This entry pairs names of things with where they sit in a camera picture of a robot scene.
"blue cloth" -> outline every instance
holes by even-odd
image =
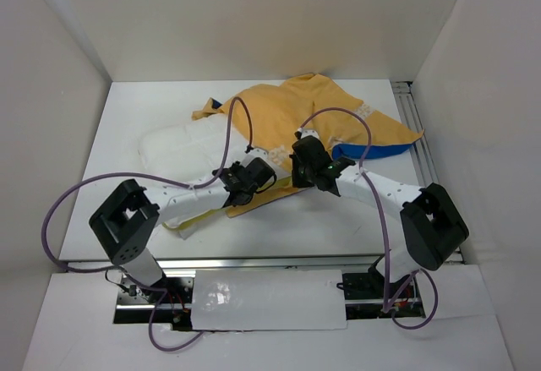
[[[398,155],[408,150],[413,143],[409,145],[373,145],[370,147],[367,159],[384,158],[390,155]],[[349,145],[341,144],[335,145],[332,148],[332,159],[335,160],[338,157],[347,157],[351,159],[359,159],[366,149],[366,145]]]

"white enclosure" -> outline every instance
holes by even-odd
[[[62,338],[49,340],[50,330],[57,323],[48,315],[41,316],[25,369],[97,369],[92,363],[96,352],[103,352],[103,361],[108,359],[106,364],[112,366],[115,360],[120,362],[111,346],[117,340],[126,342],[127,348],[123,347],[120,355],[132,358],[130,368],[142,365],[147,358],[156,367],[185,365],[175,363],[183,354],[180,358],[165,355],[167,359],[163,359],[161,353],[154,352],[148,346],[144,327],[132,329],[134,333],[112,327],[110,307],[100,302],[101,297],[111,298],[114,290],[102,276],[61,274],[51,278],[55,269],[42,253],[39,241],[42,217],[51,202],[83,175],[124,169],[126,165],[138,171],[135,149],[133,155],[127,153],[116,159],[117,149],[107,142],[111,137],[115,138],[111,141],[122,140],[118,146],[122,149],[135,141],[128,136],[129,122],[144,116],[146,120],[142,121],[151,124],[155,118],[152,107],[169,113],[173,124],[174,112],[180,110],[183,118],[189,118],[188,113],[210,96],[210,89],[227,97],[245,87],[247,80],[279,80],[308,72],[326,74],[359,97],[373,96],[374,102],[379,102],[376,107],[397,119],[400,108],[393,103],[389,80],[413,82],[411,95],[426,129],[424,141],[438,179],[470,228],[463,253],[468,264],[480,268],[479,273],[477,266],[466,265],[463,268],[467,274],[456,270],[455,276],[462,280],[461,291],[477,291],[474,296],[480,298],[469,296],[460,308],[444,305],[434,328],[423,331],[417,340],[391,329],[391,322],[384,322],[383,328],[368,322],[366,329],[348,327],[342,334],[334,330],[332,339],[320,334],[324,331],[309,334],[307,339],[299,335],[301,332],[295,332],[294,337],[292,332],[279,332],[284,336],[274,337],[254,333],[253,338],[245,334],[227,343],[213,335],[189,352],[186,361],[194,368],[217,368],[221,363],[215,363],[212,356],[198,360],[205,351],[200,346],[226,350],[223,345],[230,344],[230,353],[237,358],[242,350],[257,354],[258,347],[273,338],[291,338],[291,346],[276,345],[286,353],[278,363],[262,357],[266,367],[317,369],[334,364],[340,368],[324,351],[306,363],[296,363],[292,347],[304,347],[306,354],[309,341],[338,351],[351,345],[350,351],[355,351],[352,338],[364,336],[365,340],[358,343],[363,347],[358,354],[369,356],[381,347],[377,340],[371,340],[378,336],[392,344],[402,342],[402,352],[410,355],[405,355],[402,363],[396,362],[402,357],[393,356],[360,363],[348,357],[349,351],[343,348],[342,369],[355,369],[357,364],[360,368],[385,369],[407,364],[414,369],[438,361],[440,369],[510,369],[502,341],[514,369],[541,368],[537,342],[540,322],[535,311],[541,298],[537,288],[537,274],[541,274],[537,221],[541,185],[536,175],[541,163],[541,0],[0,0],[0,17],[2,370],[24,367],[50,279],[43,313],[79,319],[86,314],[73,311],[73,305],[93,305],[85,318],[86,327],[92,331],[78,335],[80,329],[67,321],[62,325]],[[126,121],[115,127],[121,117]],[[407,117],[402,116],[402,121],[406,123]],[[101,127],[94,141],[98,123]],[[90,148],[93,155],[88,160]],[[391,157],[395,160],[387,163],[375,161],[374,169],[415,183],[413,157],[413,153],[406,153]],[[81,195],[73,215],[71,200],[52,223],[53,252],[60,254],[62,248],[63,259],[103,259],[99,246],[83,237],[86,210],[81,206],[85,207],[91,195]],[[313,201],[322,205],[324,199]],[[311,211],[312,199],[295,200],[284,200],[283,206],[289,211],[306,208],[303,224],[308,223],[306,212]],[[272,215],[276,206],[265,207],[256,219]],[[325,224],[322,209],[314,210],[314,214]],[[254,223],[242,227],[253,231]],[[357,234],[357,222],[327,224]],[[370,247],[365,253],[381,253],[377,250],[377,222],[367,229],[370,237],[366,245]],[[308,250],[303,250],[303,233],[296,231],[300,238],[288,247],[302,255]],[[276,237],[286,241],[287,232],[282,233],[276,231]],[[216,242],[210,234],[208,240]],[[220,249],[225,251],[223,256],[241,257],[243,254],[227,249],[232,246],[238,250],[246,240],[237,237],[234,243],[221,241],[208,248],[194,241],[186,245],[192,257],[205,257],[205,252],[220,256]],[[79,243],[87,243],[81,254]],[[350,248],[350,244],[333,244],[328,238],[320,238],[318,243],[320,251],[314,248],[308,253],[344,254]],[[155,248],[161,248],[161,258],[170,259],[178,255],[175,246],[163,243]],[[272,248],[270,244],[263,247]],[[254,245],[243,252],[258,256]],[[445,287],[458,287],[445,280],[440,278]],[[86,287],[92,296],[85,300],[77,294],[84,294]],[[68,289],[77,296],[61,299]],[[443,296],[444,302],[452,299],[444,292]],[[463,341],[456,338],[461,333]],[[163,339],[174,341],[175,336],[170,335],[174,334],[161,331]],[[97,336],[106,337],[99,341]],[[66,351],[72,342],[74,350]],[[457,352],[446,351],[444,344]],[[42,362],[44,352],[50,354],[46,363]],[[227,361],[230,368],[247,366],[237,359]],[[105,369],[105,363],[98,364]]]

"white panel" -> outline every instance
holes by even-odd
[[[150,344],[147,325],[112,323],[116,296],[117,288],[102,274],[54,275],[24,371],[182,366],[191,371],[512,370],[498,323],[490,315],[438,319],[414,332],[398,329],[389,319],[369,319],[350,321],[345,330],[214,333],[168,354]],[[170,331],[168,325],[155,325],[154,330],[167,346],[192,336]]]
[[[0,0],[0,20],[0,369],[19,371],[53,271],[41,221],[82,174],[108,83],[42,0]],[[52,221],[55,253],[72,206]]]
[[[430,274],[438,287],[436,319],[495,314],[478,266],[444,265]],[[417,276],[417,283],[424,312],[429,314],[434,307],[434,291],[423,274]]]
[[[413,86],[516,369],[541,368],[541,0],[458,0]]]
[[[192,326],[195,330],[346,329],[339,282],[340,270],[198,270]]]
[[[142,171],[137,148],[143,134],[156,128],[189,122],[191,112],[200,109],[210,96],[224,101],[260,82],[114,83],[85,177],[104,172]],[[280,81],[265,82],[280,84]],[[337,83],[372,107],[399,118],[389,81],[339,79]],[[370,171],[395,181],[417,183],[409,152],[369,160],[364,165]],[[88,220],[120,181],[120,178],[107,179],[79,191],[62,259],[106,258],[88,226]],[[146,181],[141,183],[156,185]],[[390,218],[388,227],[391,246],[403,243],[402,224]],[[149,249],[158,259],[382,254],[382,246],[380,220],[374,208],[316,189],[232,219],[216,214],[197,224],[194,234],[187,240],[160,226],[149,241]]]
[[[115,81],[413,79],[455,0],[71,0]]]

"black bracket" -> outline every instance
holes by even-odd
[[[143,252],[158,221],[160,207],[134,179],[120,183],[89,220],[107,257],[123,265]]]
[[[224,168],[220,179],[224,183],[229,198],[223,207],[247,205],[257,190],[265,185],[272,177],[274,170],[261,158],[254,158],[247,166],[236,161],[229,168]]]
[[[336,179],[346,168],[355,165],[355,161],[346,157],[333,161],[321,141],[314,136],[297,140],[292,148],[293,187],[310,188],[315,185],[321,191],[340,196]]]
[[[412,258],[427,270],[437,270],[467,239],[469,230],[441,185],[421,189],[400,212],[406,247]]]

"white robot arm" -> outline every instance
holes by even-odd
[[[335,161],[313,136],[292,146],[292,184],[317,187],[336,196],[376,206],[374,194],[354,161]],[[391,250],[390,281],[399,282],[415,270],[437,270],[467,238],[468,230],[448,193],[437,184],[427,188],[406,185],[373,172],[364,172],[374,184],[383,211],[402,222],[404,244]],[[110,260],[131,276],[153,286],[165,277],[146,244],[152,229],[173,218],[186,221],[208,210],[246,205],[257,189],[274,175],[259,157],[236,162],[223,170],[220,180],[200,189],[142,188],[133,179],[124,181],[90,218],[90,227]],[[385,261],[370,269],[383,286]]]

